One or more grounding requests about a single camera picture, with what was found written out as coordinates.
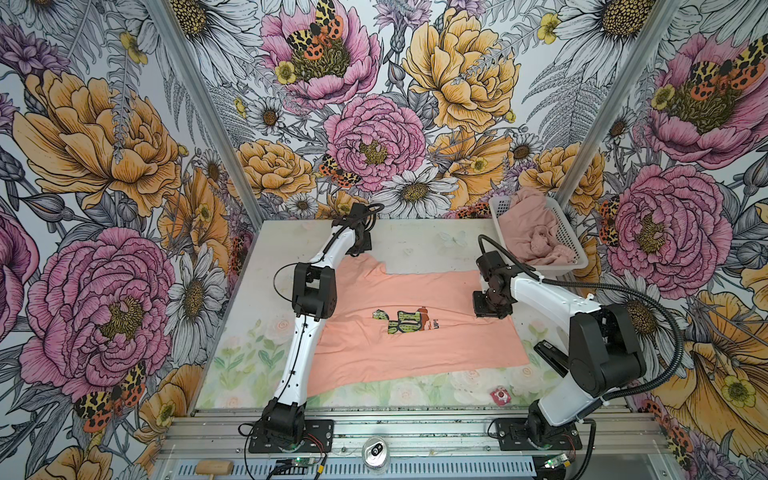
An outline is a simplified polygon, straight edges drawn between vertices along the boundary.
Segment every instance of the laundry basket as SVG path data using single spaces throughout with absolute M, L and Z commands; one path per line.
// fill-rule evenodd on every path
M 509 210 L 509 196 L 492 197 L 489 203 L 491 205 L 491 215 L 493 216 L 493 226 L 496 228 L 496 234 L 498 235 L 500 243 L 506 248 L 507 244 L 504 242 L 502 229 L 498 227 L 498 218 Z M 586 267 L 589 264 L 587 254 L 584 253 L 584 249 L 581 248 L 581 242 L 578 241 L 578 237 L 576 237 L 576 233 L 574 232 L 573 227 L 569 224 L 568 219 L 565 218 L 560 205 L 558 205 L 558 202 L 554 198 L 547 197 L 547 208 L 552 210 L 558 218 L 558 242 L 576 252 L 576 257 L 574 258 L 574 262 L 569 265 L 533 265 L 533 267 L 549 278 L 565 275 L 571 270 Z

